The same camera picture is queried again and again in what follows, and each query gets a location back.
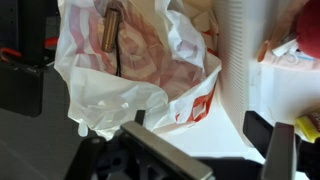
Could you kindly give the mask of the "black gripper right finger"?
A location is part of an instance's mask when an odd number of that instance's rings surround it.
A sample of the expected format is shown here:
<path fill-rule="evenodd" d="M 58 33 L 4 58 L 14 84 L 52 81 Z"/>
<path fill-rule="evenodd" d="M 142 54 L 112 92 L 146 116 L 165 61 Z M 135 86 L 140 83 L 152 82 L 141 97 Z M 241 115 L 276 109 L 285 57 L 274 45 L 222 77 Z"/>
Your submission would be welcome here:
<path fill-rule="evenodd" d="M 284 123 L 276 123 L 261 170 L 260 180 L 294 180 L 296 167 L 294 127 Z"/>

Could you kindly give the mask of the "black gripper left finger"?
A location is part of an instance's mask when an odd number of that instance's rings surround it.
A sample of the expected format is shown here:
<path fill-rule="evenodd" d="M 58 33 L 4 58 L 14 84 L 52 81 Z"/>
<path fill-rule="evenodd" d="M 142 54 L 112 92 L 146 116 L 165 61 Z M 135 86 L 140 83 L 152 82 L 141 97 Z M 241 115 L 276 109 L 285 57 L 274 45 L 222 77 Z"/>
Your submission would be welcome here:
<path fill-rule="evenodd" d="M 213 171 L 200 161 L 193 159 L 175 146 L 150 132 L 134 121 L 126 122 L 121 129 L 136 142 L 150 150 L 183 178 L 209 180 Z"/>

